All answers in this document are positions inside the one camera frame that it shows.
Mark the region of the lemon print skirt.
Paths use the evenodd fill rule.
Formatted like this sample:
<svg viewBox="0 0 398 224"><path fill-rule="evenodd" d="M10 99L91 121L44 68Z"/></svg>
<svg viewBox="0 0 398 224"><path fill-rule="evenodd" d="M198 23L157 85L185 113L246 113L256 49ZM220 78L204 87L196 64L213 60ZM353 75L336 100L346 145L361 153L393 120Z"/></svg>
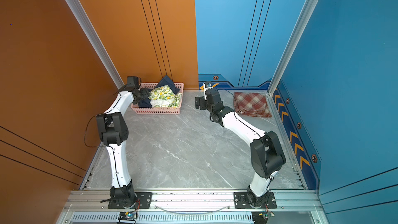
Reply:
<svg viewBox="0 0 398 224"><path fill-rule="evenodd" d="M181 103L181 98L182 93L174 93L168 85L154 88L149 94L150 104L155 108L178 108Z"/></svg>

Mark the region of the red plaid skirt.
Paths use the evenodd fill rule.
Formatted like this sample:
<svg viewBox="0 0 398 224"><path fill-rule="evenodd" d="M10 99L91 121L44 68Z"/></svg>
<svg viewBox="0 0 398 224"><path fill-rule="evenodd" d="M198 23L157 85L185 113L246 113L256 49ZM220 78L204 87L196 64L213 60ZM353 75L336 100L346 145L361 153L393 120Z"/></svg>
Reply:
<svg viewBox="0 0 398 224"><path fill-rule="evenodd" d="M260 93L234 92L234 109L239 115L272 117L266 96Z"/></svg>

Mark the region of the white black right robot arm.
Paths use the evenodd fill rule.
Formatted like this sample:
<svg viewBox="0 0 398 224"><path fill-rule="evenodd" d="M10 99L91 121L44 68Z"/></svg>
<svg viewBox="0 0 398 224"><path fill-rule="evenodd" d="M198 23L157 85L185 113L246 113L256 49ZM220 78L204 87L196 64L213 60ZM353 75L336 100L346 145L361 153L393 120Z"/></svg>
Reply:
<svg viewBox="0 0 398 224"><path fill-rule="evenodd" d="M275 209L276 199L269 189L271 182L286 163L286 156L273 131L263 131L251 125L232 108L225 106L218 89L205 82L204 95L195 98L195 107L209 111L209 120L234 132L250 147L251 165L255 171L247 188L247 201L252 208Z"/></svg>

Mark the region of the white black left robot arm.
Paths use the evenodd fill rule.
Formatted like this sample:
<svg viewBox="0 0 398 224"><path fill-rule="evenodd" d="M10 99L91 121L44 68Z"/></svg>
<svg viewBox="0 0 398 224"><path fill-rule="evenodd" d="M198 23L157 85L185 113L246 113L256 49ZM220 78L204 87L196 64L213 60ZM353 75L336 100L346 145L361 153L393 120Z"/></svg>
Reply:
<svg viewBox="0 0 398 224"><path fill-rule="evenodd" d="M112 105L104 113L96 115L98 134L106 147L112 172L112 186L109 194L109 209L137 209L139 198L136 195L126 161L126 140L129 129L124 114L131 104L147 99L147 88L127 87L117 93Z"/></svg>

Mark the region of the dark navy skirt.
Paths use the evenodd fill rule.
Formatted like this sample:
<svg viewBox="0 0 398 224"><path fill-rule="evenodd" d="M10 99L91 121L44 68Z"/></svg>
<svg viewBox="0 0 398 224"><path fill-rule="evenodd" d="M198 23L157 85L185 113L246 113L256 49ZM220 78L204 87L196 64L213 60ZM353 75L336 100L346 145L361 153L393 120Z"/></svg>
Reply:
<svg viewBox="0 0 398 224"><path fill-rule="evenodd" d="M161 79L161 81L154 88L158 88L158 87L162 87L162 86L166 86L166 85L168 85L172 89L172 91L174 93L178 93L179 92L179 89L175 87L173 81L168 76L164 76ZM149 98L140 101L138 105L139 105L139 107L152 107L151 104L150 104Z"/></svg>

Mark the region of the pink perforated plastic basket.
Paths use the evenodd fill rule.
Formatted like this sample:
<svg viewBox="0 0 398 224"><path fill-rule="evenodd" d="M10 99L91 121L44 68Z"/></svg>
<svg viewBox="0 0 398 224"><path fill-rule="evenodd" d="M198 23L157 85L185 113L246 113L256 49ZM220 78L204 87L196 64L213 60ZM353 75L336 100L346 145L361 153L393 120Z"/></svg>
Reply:
<svg viewBox="0 0 398 224"><path fill-rule="evenodd" d="M138 105L130 105L130 108L139 115L149 114L166 114L178 115L182 106L184 83L174 83L175 87L179 89L179 106L178 107L139 107Z"/></svg>

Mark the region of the green circuit board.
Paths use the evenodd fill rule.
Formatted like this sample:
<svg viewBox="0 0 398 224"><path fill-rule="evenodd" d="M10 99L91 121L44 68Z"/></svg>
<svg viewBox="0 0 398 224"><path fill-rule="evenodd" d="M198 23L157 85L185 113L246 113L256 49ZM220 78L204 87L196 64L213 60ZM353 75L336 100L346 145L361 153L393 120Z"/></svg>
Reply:
<svg viewBox="0 0 398 224"><path fill-rule="evenodd" d="M120 212L118 215L118 224L135 224L137 223L136 212Z"/></svg>

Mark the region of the right circuit board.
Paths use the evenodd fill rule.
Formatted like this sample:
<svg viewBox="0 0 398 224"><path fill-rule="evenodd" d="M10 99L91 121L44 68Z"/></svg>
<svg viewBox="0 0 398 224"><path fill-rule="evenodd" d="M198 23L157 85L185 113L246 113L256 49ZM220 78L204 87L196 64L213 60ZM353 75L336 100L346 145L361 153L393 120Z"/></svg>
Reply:
<svg viewBox="0 0 398 224"><path fill-rule="evenodd" d="M254 224L267 224L270 218L275 217L272 211L254 211L251 214Z"/></svg>

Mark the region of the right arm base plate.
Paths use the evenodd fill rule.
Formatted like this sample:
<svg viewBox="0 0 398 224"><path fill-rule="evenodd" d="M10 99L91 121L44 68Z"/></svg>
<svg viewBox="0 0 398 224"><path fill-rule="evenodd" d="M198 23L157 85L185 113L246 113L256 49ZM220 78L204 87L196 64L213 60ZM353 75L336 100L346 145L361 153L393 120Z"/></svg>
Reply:
<svg viewBox="0 0 398 224"><path fill-rule="evenodd" d="M244 208L261 208L261 209L276 209L277 203L274 193L272 191L266 192L261 197L256 197L252 192L235 192L234 204L237 209Z"/></svg>

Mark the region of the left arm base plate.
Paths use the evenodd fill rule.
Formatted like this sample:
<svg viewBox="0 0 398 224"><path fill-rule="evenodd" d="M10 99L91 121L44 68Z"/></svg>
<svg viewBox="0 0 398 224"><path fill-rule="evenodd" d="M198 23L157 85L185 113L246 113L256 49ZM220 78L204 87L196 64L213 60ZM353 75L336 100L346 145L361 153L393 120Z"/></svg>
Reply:
<svg viewBox="0 0 398 224"><path fill-rule="evenodd" d="M110 199L108 209L149 209L152 193L136 192L132 196L116 196Z"/></svg>

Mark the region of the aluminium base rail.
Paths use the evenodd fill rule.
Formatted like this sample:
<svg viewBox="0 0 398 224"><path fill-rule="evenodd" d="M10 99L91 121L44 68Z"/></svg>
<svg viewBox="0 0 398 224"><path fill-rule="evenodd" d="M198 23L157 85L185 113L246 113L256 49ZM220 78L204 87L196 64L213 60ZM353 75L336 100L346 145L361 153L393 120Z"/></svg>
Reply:
<svg viewBox="0 0 398 224"><path fill-rule="evenodd" d="M237 189L166 189L151 192L149 209L108 209L108 192L83 190L70 193L58 224L117 224L120 212L136 212L136 224L253 224L252 212L272 211L268 224L327 224L320 200L312 190L273 190L276 209L237 209Z"/></svg>

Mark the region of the aluminium left corner post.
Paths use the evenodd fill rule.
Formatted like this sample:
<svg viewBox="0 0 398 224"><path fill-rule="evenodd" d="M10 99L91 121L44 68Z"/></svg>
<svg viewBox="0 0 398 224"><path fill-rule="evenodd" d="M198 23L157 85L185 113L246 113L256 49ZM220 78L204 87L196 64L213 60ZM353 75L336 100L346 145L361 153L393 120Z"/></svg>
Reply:
<svg viewBox="0 0 398 224"><path fill-rule="evenodd" d="M111 60L105 46L103 45L99 35L97 34L92 22L90 21L83 5L80 0L65 0L69 9L72 11L74 17L78 21L81 29L89 40L91 46L95 50L99 59L103 63L111 79L120 88L124 85L124 82L119 75L113 61Z"/></svg>

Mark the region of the aluminium corner post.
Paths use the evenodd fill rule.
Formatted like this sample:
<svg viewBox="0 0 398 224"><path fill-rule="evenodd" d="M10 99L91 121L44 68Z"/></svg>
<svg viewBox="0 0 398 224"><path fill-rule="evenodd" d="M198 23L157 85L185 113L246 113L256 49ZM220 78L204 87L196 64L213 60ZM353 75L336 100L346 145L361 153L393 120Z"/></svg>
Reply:
<svg viewBox="0 0 398 224"><path fill-rule="evenodd" d="M305 0L267 90L269 96L274 94L318 2L319 0Z"/></svg>
<svg viewBox="0 0 398 224"><path fill-rule="evenodd" d="M119 75L113 61L111 60L105 46L103 45L99 35L97 34L92 22L90 21L83 5L80 0L65 0L69 9L72 11L74 17L78 21L81 29L89 40L91 46L95 50L99 59L103 63L111 79L120 88L124 85L124 82Z"/></svg>

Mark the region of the aluminium right corner post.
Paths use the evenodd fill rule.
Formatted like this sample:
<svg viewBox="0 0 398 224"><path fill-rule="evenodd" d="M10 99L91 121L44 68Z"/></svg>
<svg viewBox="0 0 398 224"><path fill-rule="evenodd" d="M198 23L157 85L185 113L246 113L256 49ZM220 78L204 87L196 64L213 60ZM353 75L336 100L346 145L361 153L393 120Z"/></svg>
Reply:
<svg viewBox="0 0 398 224"><path fill-rule="evenodd" d="M305 0L267 90L269 96L274 94L318 2L319 0Z"/></svg>

